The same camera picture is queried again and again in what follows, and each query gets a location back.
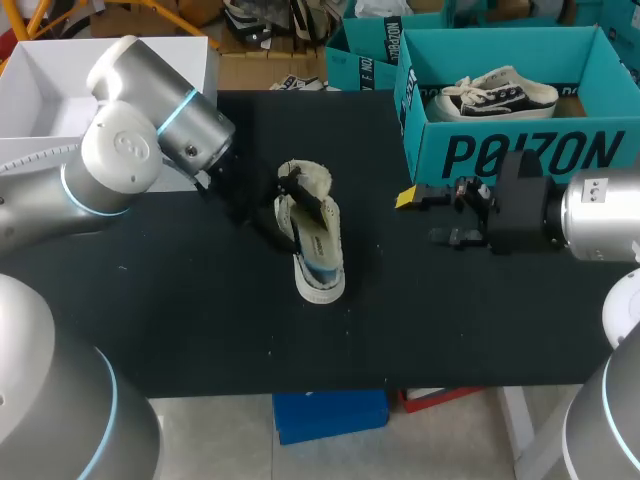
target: black table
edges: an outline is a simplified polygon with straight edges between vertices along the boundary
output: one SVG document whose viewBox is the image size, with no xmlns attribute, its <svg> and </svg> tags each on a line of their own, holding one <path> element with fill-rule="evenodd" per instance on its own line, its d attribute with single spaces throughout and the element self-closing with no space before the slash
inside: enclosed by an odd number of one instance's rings
<svg viewBox="0 0 640 480">
<path fill-rule="evenodd" d="M 631 268 L 429 245 L 430 226 L 461 219 L 394 210 L 410 179 L 389 93 L 221 93 L 219 107 L 272 164 L 330 168 L 337 303 L 302 300 L 290 257 L 190 192 L 0 262 L 144 394 L 580 383 L 608 355 L 602 302 Z"/>
</svg>

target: tiled floor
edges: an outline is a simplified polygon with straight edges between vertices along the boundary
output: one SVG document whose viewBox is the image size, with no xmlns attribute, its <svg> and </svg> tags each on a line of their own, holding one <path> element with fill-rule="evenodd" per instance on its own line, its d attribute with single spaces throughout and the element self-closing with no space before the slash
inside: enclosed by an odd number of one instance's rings
<svg viewBox="0 0 640 480">
<path fill-rule="evenodd" d="M 545 388 L 533 392 L 542 416 L 561 394 Z M 152 404 L 166 439 L 161 480 L 514 479 L 493 390 L 411 415 L 394 410 L 382 429 L 286 447 L 278 443 L 270 395 Z M 567 478 L 561 465 L 554 470 L 554 480 Z"/>
</svg>

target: shoe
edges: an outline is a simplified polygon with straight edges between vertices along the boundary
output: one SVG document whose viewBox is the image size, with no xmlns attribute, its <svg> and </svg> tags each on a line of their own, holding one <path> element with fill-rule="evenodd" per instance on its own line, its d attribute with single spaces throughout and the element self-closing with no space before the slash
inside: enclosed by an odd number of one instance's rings
<svg viewBox="0 0 640 480">
<path fill-rule="evenodd" d="M 426 107 L 431 122 L 479 122 L 550 118 L 558 91 L 520 76 L 513 67 L 502 67 L 455 87 L 445 87 Z"/>
<path fill-rule="evenodd" d="M 312 220 L 289 195 L 276 198 L 275 214 L 280 230 L 300 248 L 300 253 L 293 256 L 298 292 L 308 302 L 327 304 L 340 298 L 345 288 L 340 208 L 329 196 L 329 170 L 314 162 L 291 160 L 278 169 L 278 176 L 286 177 L 296 168 L 300 169 L 300 186 L 322 202 L 327 228 Z"/>
<path fill-rule="evenodd" d="M 296 35 L 312 44 L 321 43 L 329 34 L 329 17 L 320 0 L 292 0 Z"/>
</svg>

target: cardboard box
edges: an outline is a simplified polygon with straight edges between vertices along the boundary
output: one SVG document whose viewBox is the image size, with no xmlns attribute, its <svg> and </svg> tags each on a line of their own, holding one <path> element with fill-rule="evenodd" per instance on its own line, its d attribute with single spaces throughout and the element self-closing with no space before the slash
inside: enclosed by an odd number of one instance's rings
<svg viewBox="0 0 640 480">
<path fill-rule="evenodd" d="M 87 74 L 115 41 L 20 42 L 0 77 L 0 103 L 5 112 L 0 115 L 0 138 L 48 137 L 63 139 L 63 144 L 77 142 L 98 108 L 85 85 Z M 216 60 L 205 37 L 143 41 L 215 101 Z"/>
<path fill-rule="evenodd" d="M 634 81 L 640 83 L 640 5 L 632 0 L 605 0 L 600 25 Z"/>
<path fill-rule="evenodd" d="M 178 0 L 180 16 L 198 28 L 215 20 L 222 8 L 222 0 Z"/>
<path fill-rule="evenodd" d="M 220 90 L 269 90 L 287 75 L 327 80 L 325 49 L 307 48 L 289 37 L 274 37 L 266 50 L 239 42 L 229 29 L 222 29 Z"/>
<path fill-rule="evenodd" d="M 167 10 L 178 14 L 176 0 L 157 0 Z M 176 25 L 150 8 L 130 4 L 126 9 L 120 5 L 106 5 L 102 12 L 91 16 L 91 36 L 95 38 L 122 37 L 136 35 L 153 37 L 174 35 Z"/>
<path fill-rule="evenodd" d="M 474 45 L 484 55 L 469 56 Z M 405 31 L 394 102 L 414 183 L 451 185 L 477 175 L 495 183 L 509 150 L 534 149 L 546 174 L 566 183 L 579 169 L 626 167 L 640 147 L 640 91 L 611 44 L 593 27 Z M 452 59 L 464 58 L 464 61 Z M 525 78 L 554 85 L 569 103 L 564 118 L 431 123 L 425 99 L 466 76 L 513 65 Z"/>
<path fill-rule="evenodd" d="M 287 75 L 327 80 L 324 49 L 310 50 L 305 56 L 252 57 L 222 55 L 220 57 L 220 90 L 269 90 Z"/>
<path fill-rule="evenodd" d="M 327 43 L 329 86 L 340 90 L 393 90 L 395 65 L 349 52 L 347 36 L 340 28 Z"/>
<path fill-rule="evenodd" d="M 396 65 L 403 29 L 447 28 L 453 25 L 454 0 L 432 3 L 441 8 L 432 13 L 404 17 L 357 18 L 356 0 L 350 0 L 343 21 L 351 53 Z"/>
</svg>

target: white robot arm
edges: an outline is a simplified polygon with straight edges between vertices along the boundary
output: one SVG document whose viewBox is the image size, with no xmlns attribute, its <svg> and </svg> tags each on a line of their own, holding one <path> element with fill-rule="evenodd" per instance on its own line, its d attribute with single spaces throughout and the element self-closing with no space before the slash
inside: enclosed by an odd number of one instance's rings
<svg viewBox="0 0 640 480">
<path fill-rule="evenodd" d="M 491 189 L 477 177 L 460 178 L 454 188 L 422 185 L 398 198 L 399 207 L 472 208 L 477 229 L 431 232 L 445 246 L 490 246 L 497 254 L 567 249 L 583 261 L 640 262 L 637 167 L 583 170 L 563 187 L 542 175 L 535 152 L 512 152 Z M 638 479 L 640 269 L 611 289 L 602 320 L 615 350 L 569 407 L 563 455 L 572 480 Z"/>
<path fill-rule="evenodd" d="M 295 176 L 278 179 L 241 155 L 234 125 L 136 37 L 113 44 L 89 72 L 102 108 L 80 155 L 61 168 L 0 176 L 0 255 L 48 238 L 95 232 L 118 219 L 156 180 L 163 157 L 187 176 L 205 172 L 205 197 L 250 224 L 277 250 L 297 246 L 277 226 L 273 200 L 286 192 L 324 225 L 320 202 Z"/>
<path fill-rule="evenodd" d="M 98 112 L 75 153 L 59 167 L 0 176 L 0 254 L 104 229 L 155 182 L 162 166 L 155 128 L 120 101 Z"/>
</svg>

